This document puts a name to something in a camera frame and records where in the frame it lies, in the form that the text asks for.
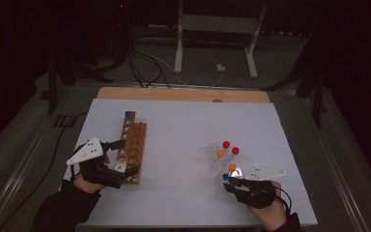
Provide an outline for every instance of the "floor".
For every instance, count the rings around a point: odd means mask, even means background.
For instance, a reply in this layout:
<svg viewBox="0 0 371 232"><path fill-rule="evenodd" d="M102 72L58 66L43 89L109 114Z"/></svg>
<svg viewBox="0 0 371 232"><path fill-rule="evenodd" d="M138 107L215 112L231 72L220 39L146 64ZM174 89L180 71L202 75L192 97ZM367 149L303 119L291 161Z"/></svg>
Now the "floor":
<svg viewBox="0 0 371 232"><path fill-rule="evenodd" d="M288 77L306 44L304 38L261 35L254 50L259 77L253 79L247 72L242 43L214 47L186 43L183 72L175 75L172 72L175 40L138 40L136 50L158 58L166 80L161 77L151 87L161 88L168 84L178 88L258 90ZM158 76L159 68L152 62L134 56L133 61L144 77L143 83ZM223 65L225 71L219 72L216 69L217 64ZM0 231L27 231L44 198L59 187L66 169L65 160L74 149L84 116L77 119L74 127L64 131L53 127L57 116L86 112L91 99L96 97L102 86L138 86L128 63L107 73L105 77L113 79L114 83L99 83L80 76L74 86L59 84L59 104L52 116L46 115L48 102L40 100L42 91L47 90L47 74L37 79L37 94L0 134L0 224L5 225ZM323 127L317 129L309 117L311 100L298 99L295 96L298 85L298 82L293 82L269 94L280 116L319 221L318 225L306 227L305 230L371 231L371 169L329 90L324 92L326 112L321 115ZM28 156L33 158L24 162L24 157ZM52 157L55 157L53 165L47 177L41 180ZM7 182L14 178L18 178L17 185L8 186ZM42 184L29 195L39 182ZM77 231L136 230L78 226Z"/></svg>

